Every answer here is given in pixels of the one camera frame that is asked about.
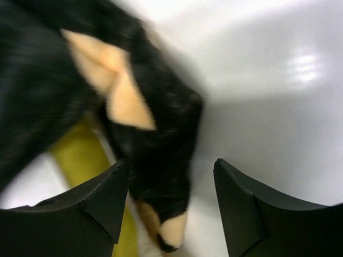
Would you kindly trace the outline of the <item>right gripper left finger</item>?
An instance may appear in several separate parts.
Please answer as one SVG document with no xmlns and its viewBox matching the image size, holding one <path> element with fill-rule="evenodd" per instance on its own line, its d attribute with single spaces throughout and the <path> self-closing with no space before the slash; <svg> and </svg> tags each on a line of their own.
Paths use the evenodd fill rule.
<svg viewBox="0 0 343 257">
<path fill-rule="evenodd" d="M 102 174 L 37 205 L 1 210 L 1 256 L 111 256 L 120 236 L 130 167 Z"/>
</svg>

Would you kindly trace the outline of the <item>black pillowcase with beige pattern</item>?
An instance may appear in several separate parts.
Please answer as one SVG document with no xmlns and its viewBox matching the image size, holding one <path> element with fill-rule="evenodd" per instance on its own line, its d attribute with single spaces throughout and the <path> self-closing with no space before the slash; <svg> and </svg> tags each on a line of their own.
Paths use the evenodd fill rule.
<svg viewBox="0 0 343 257">
<path fill-rule="evenodd" d="M 1 189 L 96 110 L 163 253 L 184 241 L 202 97 L 111 1 L 1 1 Z"/>
</svg>

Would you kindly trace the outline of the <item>white pillow with yellow edge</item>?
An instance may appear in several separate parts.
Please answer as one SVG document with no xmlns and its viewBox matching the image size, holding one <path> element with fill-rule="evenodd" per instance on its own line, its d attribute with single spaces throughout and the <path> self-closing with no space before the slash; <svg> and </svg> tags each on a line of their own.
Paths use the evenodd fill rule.
<svg viewBox="0 0 343 257">
<path fill-rule="evenodd" d="M 116 162 L 100 130 L 86 119 L 38 156 L 1 193 L 1 208 L 33 206 L 99 175 Z M 127 198 L 113 256 L 161 256 Z"/>
</svg>

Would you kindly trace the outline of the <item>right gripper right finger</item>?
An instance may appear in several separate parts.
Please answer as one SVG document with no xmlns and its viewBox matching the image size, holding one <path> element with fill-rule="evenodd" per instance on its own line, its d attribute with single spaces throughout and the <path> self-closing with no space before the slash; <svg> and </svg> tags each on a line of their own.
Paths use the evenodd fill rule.
<svg viewBox="0 0 343 257">
<path fill-rule="evenodd" d="M 221 158 L 213 173 L 229 256 L 342 256 L 342 204 L 281 193 Z"/>
</svg>

